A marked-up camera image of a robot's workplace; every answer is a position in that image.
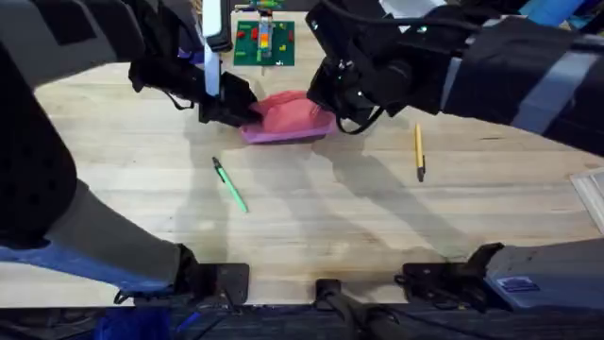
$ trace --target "wood grain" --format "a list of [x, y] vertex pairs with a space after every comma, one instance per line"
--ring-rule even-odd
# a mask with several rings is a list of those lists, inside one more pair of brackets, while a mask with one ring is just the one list
[[[303, 13], [296, 66], [229, 67], [264, 97], [306, 90], [323, 53]], [[233, 16], [249, 19], [250, 15]], [[202, 125], [163, 93], [134, 93], [127, 65], [46, 85], [36, 95], [70, 147], [79, 176], [142, 228], [190, 247], [203, 262], [251, 265], [250, 303], [305, 303], [318, 278], [364, 300], [403, 301], [400, 265], [464, 259], [479, 245], [534, 246], [599, 236], [568, 177], [604, 160], [471, 119], [407, 109], [361, 136], [311, 144], [246, 145]], [[422, 124], [428, 172], [415, 177]], [[242, 213], [216, 177], [218, 157], [247, 202]], [[115, 289], [3, 264], [0, 306], [110, 305]]]

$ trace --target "pink towel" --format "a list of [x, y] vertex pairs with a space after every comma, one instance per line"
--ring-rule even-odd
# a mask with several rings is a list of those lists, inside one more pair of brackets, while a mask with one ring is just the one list
[[250, 144], [321, 136], [335, 130], [333, 113], [307, 99], [304, 91], [273, 94], [250, 109], [264, 117], [261, 124], [240, 128]]

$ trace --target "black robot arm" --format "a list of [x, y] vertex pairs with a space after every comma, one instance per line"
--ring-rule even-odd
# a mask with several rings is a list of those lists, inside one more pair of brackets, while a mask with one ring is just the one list
[[309, 98], [358, 123], [352, 133], [411, 106], [604, 155], [604, 39], [456, 6], [435, 8], [404, 32], [359, 14], [385, 16], [377, 1], [355, 0], [323, 0], [307, 16], [327, 55]]

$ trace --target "green lego baseplate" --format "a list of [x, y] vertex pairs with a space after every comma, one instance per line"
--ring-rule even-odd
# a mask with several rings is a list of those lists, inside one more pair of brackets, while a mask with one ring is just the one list
[[[244, 32], [245, 35], [242, 38], [235, 38], [233, 64], [236, 66], [294, 66], [294, 22], [273, 21], [273, 25], [272, 55], [270, 58], [261, 58], [258, 61], [258, 40], [252, 39], [252, 29], [258, 27], [258, 22], [238, 22], [237, 32]], [[289, 40], [290, 31], [294, 35], [293, 42]]]

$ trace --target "green pen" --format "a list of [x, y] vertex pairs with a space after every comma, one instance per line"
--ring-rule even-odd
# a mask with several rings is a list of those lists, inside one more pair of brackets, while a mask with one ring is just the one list
[[233, 197], [235, 197], [235, 201], [237, 202], [239, 207], [242, 209], [242, 211], [244, 213], [247, 213], [247, 207], [245, 206], [245, 203], [243, 202], [242, 197], [239, 195], [239, 192], [237, 192], [237, 189], [233, 185], [233, 182], [230, 181], [230, 178], [228, 177], [227, 172], [225, 171], [225, 168], [223, 167], [223, 165], [215, 157], [212, 157], [211, 160], [214, 162], [214, 169], [216, 169], [218, 176], [226, 184], [226, 186], [228, 187], [228, 190], [233, 195]]

